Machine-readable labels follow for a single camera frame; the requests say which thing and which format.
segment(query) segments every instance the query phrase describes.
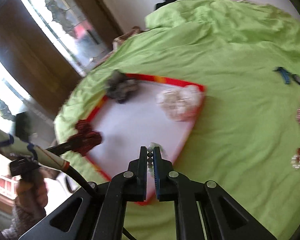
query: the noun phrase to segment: white railing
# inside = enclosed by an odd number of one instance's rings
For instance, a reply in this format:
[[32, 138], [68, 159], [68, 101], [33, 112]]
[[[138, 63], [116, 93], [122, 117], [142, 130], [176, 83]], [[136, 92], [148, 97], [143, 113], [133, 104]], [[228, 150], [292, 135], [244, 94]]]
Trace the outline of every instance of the white railing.
[[5, 176], [0, 176], [0, 179], [4, 180], [4, 187], [0, 186], [0, 194], [10, 198], [15, 199], [16, 193], [14, 191], [15, 184], [18, 183], [18, 180], [20, 179], [19, 176], [15, 177], [13, 179], [9, 179]]

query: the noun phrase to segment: bed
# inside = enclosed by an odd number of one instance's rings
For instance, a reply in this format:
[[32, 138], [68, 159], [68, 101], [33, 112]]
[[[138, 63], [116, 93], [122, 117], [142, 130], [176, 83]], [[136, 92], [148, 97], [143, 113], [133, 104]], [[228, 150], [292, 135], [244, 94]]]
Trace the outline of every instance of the bed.
[[[104, 95], [112, 70], [203, 84], [204, 108], [174, 165], [192, 180], [214, 180], [278, 240], [300, 225], [300, 23], [271, 5], [179, 0], [146, 18], [149, 31], [129, 38], [74, 89], [55, 119], [58, 141], [75, 133]], [[64, 158], [88, 181], [105, 179], [85, 158]], [[125, 228], [137, 239], [175, 239], [173, 203], [128, 203]]]

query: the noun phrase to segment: blue strap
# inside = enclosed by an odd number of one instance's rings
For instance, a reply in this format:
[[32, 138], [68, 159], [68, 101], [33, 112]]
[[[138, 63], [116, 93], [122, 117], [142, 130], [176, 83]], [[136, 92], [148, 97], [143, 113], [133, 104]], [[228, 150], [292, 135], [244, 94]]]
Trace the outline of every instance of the blue strap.
[[29, 152], [31, 152], [33, 154], [33, 160], [38, 161], [38, 155], [37, 155], [36, 151], [34, 150], [34, 144], [29, 143], [27, 146], [27, 149]]
[[13, 144], [13, 143], [14, 143], [14, 137], [11, 134], [9, 134], [8, 140], [0, 142], [0, 148], [9, 146], [10, 144]]

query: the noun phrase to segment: white scrunchie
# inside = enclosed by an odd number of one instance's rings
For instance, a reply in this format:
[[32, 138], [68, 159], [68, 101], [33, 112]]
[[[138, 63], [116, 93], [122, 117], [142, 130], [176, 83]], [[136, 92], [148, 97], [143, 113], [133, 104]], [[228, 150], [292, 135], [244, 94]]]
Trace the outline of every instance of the white scrunchie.
[[165, 114], [174, 121], [184, 121], [196, 114], [202, 93], [195, 85], [162, 91], [156, 101]]

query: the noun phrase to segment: round metal bolt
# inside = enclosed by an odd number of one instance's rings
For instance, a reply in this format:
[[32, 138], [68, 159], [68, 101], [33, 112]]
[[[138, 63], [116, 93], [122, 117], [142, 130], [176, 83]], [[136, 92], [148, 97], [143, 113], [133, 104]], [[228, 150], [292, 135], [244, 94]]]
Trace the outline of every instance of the round metal bolt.
[[132, 172], [132, 171], [126, 171], [126, 172], [123, 174], [123, 176], [124, 176], [125, 178], [131, 178], [131, 177], [133, 176], [133, 172]]
[[96, 185], [93, 182], [89, 182], [90, 187], [95, 188]]
[[176, 178], [176, 177], [179, 176], [179, 173], [177, 173], [176, 171], [170, 171], [169, 176], [172, 177], [172, 178]]
[[210, 188], [215, 188], [217, 186], [217, 184], [213, 180], [209, 180], [207, 182], [207, 186]]

